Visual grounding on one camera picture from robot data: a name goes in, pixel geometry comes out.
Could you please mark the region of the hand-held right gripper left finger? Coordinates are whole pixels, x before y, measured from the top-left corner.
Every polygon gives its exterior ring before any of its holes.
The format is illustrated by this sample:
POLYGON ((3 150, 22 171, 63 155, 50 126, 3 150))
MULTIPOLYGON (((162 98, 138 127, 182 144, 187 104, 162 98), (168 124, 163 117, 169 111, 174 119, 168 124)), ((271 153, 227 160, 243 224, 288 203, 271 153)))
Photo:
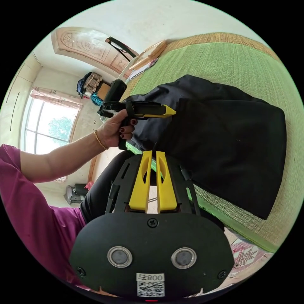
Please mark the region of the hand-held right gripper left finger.
POLYGON ((148 209, 151 162, 152 151, 143 152, 129 201, 129 208, 131 210, 146 212, 148 209))

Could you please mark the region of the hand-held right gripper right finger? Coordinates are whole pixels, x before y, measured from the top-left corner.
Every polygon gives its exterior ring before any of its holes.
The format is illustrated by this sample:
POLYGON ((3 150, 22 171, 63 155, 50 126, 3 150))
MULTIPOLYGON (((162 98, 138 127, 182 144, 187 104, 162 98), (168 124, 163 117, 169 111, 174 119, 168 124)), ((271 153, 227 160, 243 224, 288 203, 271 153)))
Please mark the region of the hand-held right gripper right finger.
POLYGON ((158 212, 173 211, 177 200, 172 185, 169 166, 164 152, 156 151, 156 186, 158 212))

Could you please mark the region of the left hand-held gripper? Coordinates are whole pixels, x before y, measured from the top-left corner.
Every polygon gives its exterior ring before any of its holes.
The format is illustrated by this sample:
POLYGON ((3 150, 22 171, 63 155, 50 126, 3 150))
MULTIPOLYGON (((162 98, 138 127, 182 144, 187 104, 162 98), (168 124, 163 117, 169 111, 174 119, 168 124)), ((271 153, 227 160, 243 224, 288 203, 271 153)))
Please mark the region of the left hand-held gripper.
MULTIPOLYGON (((176 111, 169 106, 152 101, 127 101, 124 103, 104 101, 97 113, 108 120, 124 109, 127 110, 129 118, 135 118, 138 121, 145 121, 149 118, 164 119, 176 114, 176 111)), ((118 148, 122 150, 126 149, 126 142, 127 141, 120 139, 118 148)))

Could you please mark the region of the person's left hand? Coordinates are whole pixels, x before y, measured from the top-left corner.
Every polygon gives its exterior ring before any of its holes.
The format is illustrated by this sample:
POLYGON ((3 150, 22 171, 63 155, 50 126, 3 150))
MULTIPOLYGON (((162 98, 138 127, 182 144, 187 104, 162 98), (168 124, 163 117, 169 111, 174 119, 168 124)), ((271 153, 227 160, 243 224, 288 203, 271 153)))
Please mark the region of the person's left hand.
POLYGON ((104 150, 118 147, 120 139, 132 139, 137 123, 137 119, 128 117, 126 109, 121 110, 94 132, 95 138, 104 150))

